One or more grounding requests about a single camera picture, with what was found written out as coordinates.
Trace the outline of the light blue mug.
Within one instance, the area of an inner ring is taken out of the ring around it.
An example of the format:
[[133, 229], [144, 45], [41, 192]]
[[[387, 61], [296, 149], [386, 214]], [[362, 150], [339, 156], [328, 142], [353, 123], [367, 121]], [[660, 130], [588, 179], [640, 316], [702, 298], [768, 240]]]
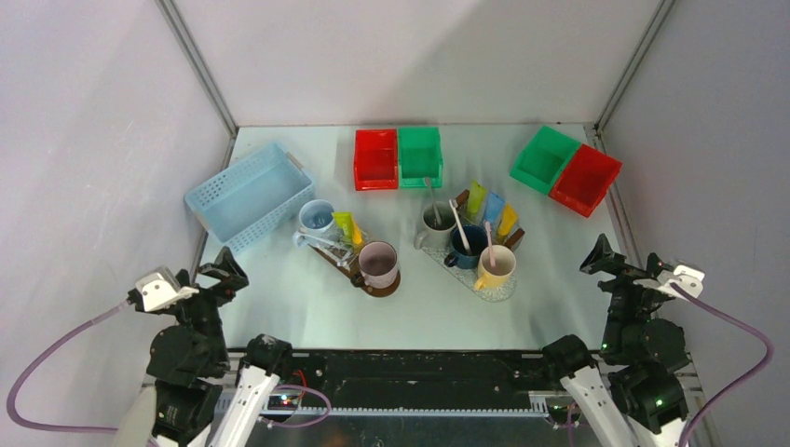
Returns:
[[334, 206], [327, 200], [314, 199], [307, 202], [298, 213], [299, 227], [296, 231], [314, 236], [326, 233], [336, 225], [333, 212], [335, 212]]

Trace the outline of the light blue toothbrush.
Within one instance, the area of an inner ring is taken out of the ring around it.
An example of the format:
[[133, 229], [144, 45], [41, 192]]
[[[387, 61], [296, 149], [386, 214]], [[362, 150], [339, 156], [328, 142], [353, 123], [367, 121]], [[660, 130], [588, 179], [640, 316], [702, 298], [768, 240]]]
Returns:
[[297, 248], [309, 246], [319, 254], [326, 255], [331, 263], [339, 267], [349, 267], [354, 255], [353, 247], [340, 240], [314, 236], [302, 231], [293, 234], [293, 244]]

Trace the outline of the brown ended acrylic rack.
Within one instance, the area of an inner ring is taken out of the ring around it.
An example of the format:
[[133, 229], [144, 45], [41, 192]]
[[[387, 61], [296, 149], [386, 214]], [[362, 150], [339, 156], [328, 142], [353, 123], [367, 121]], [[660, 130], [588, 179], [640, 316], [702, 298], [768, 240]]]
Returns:
[[[467, 204], [469, 202], [470, 190], [465, 189], [460, 194], [455, 197], [455, 202], [457, 204], [457, 211], [460, 217], [460, 220], [464, 224], [474, 224], [480, 226], [480, 220], [473, 220], [467, 214]], [[516, 252], [521, 244], [522, 238], [524, 237], [525, 231], [521, 228], [518, 224], [516, 224], [511, 232], [505, 236], [501, 237], [494, 232], [493, 240], [494, 243], [497, 245], [503, 245], [513, 252]]]

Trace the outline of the cream yellow mug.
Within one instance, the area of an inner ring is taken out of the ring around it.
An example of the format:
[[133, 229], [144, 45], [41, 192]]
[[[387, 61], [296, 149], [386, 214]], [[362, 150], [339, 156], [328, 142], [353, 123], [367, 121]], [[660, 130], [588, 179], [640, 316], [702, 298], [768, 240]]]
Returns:
[[493, 289], [504, 285], [517, 266], [513, 251], [503, 245], [485, 248], [477, 266], [476, 291]]

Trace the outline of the clear acrylic holder rack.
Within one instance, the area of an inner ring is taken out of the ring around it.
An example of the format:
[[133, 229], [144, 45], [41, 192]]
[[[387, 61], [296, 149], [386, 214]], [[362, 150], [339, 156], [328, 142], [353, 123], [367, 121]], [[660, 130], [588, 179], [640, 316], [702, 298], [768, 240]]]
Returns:
[[351, 276], [359, 269], [361, 246], [355, 246], [336, 225], [308, 245], [344, 275]]

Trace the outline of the pink toothbrush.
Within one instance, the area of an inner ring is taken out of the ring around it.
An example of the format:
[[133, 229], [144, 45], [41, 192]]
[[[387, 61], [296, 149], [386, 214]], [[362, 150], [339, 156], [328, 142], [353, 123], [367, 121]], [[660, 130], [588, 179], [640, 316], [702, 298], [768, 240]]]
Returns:
[[496, 255], [494, 253], [494, 244], [493, 244], [493, 238], [492, 238], [492, 227], [491, 227], [491, 223], [488, 220], [484, 220], [484, 230], [485, 230], [486, 239], [487, 239], [487, 250], [488, 250], [489, 265], [490, 265], [490, 269], [494, 270], [497, 267], [497, 260], [496, 260]]

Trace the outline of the dark blue mug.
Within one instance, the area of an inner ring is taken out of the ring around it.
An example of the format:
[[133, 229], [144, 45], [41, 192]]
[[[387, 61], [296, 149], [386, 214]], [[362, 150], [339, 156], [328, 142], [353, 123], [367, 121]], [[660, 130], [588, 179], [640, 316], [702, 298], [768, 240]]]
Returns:
[[456, 228], [450, 234], [450, 252], [443, 260], [447, 267], [456, 267], [462, 270], [475, 269], [479, 263], [480, 256], [487, 247], [485, 231], [476, 225], [463, 225], [469, 247], [463, 243], [460, 231]]

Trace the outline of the mauve pink mug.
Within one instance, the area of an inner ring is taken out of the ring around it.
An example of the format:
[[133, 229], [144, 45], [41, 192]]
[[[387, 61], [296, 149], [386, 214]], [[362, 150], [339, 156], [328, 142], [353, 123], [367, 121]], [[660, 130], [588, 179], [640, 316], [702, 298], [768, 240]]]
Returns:
[[350, 280], [357, 288], [367, 286], [385, 289], [395, 282], [400, 272], [398, 253], [384, 241], [364, 245], [358, 256], [358, 264], [359, 271]]

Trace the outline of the white toothbrush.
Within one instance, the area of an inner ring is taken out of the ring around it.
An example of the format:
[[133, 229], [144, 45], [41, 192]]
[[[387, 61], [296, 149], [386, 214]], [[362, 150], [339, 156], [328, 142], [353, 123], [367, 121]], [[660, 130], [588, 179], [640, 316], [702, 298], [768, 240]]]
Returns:
[[464, 250], [466, 251], [466, 253], [468, 255], [471, 255], [470, 243], [469, 243], [469, 240], [468, 240], [467, 235], [465, 233], [465, 230], [463, 228], [463, 223], [461, 222], [461, 219], [460, 219], [460, 216], [459, 216], [459, 213], [458, 213], [458, 210], [457, 210], [457, 202], [456, 202], [456, 200], [454, 198], [451, 198], [451, 199], [448, 200], [448, 203], [449, 203], [449, 206], [451, 208], [451, 211], [453, 212], [454, 218], [456, 220], [456, 229], [457, 229], [457, 232], [459, 233], [459, 236], [461, 238]]

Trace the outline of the grey mug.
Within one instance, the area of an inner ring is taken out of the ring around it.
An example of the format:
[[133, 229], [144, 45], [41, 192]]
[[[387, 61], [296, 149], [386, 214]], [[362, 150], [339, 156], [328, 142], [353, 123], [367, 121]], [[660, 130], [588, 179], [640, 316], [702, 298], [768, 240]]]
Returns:
[[447, 202], [438, 201], [427, 205], [421, 214], [414, 247], [417, 250], [444, 249], [455, 228], [456, 219]]

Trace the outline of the grey toothbrush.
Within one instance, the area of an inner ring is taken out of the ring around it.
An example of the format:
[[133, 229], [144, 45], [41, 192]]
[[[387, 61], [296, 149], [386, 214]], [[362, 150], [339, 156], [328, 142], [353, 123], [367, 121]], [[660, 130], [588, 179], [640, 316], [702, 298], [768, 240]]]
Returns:
[[432, 211], [433, 211], [435, 225], [439, 226], [439, 225], [441, 225], [443, 223], [443, 220], [442, 220], [442, 215], [440, 214], [439, 208], [437, 206], [437, 200], [436, 200], [436, 196], [435, 196], [434, 189], [433, 189], [433, 186], [432, 186], [431, 178], [426, 176], [423, 179], [423, 181], [424, 181], [424, 184], [426, 185], [426, 187], [427, 187], [427, 189], [429, 191], [429, 196], [430, 196], [430, 200], [431, 200], [431, 208], [432, 208]]

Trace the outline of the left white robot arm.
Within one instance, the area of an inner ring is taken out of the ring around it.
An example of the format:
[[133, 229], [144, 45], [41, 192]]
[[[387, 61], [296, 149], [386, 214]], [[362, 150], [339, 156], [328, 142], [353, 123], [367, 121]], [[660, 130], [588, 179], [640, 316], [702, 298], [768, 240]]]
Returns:
[[160, 266], [138, 279], [127, 302], [141, 313], [170, 315], [149, 347], [146, 372], [156, 392], [152, 435], [160, 446], [243, 446], [275, 387], [294, 376], [290, 343], [266, 334], [251, 339], [238, 365], [235, 394], [217, 430], [211, 430], [222, 395], [220, 380], [231, 369], [219, 309], [250, 281], [228, 247], [198, 273], [216, 279], [205, 288], [187, 271]]

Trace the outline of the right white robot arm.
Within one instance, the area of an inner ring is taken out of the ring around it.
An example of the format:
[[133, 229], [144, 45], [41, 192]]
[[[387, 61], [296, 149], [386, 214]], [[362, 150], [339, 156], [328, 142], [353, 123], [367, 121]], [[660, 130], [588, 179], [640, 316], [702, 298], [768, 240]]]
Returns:
[[655, 313], [674, 299], [699, 297], [703, 272], [656, 254], [645, 268], [628, 264], [604, 234], [579, 270], [612, 277], [598, 283], [611, 297], [599, 355], [616, 370], [603, 373], [588, 347], [569, 334], [542, 348], [543, 380], [569, 393], [604, 446], [679, 445], [688, 404], [675, 374], [689, 363], [685, 333]]

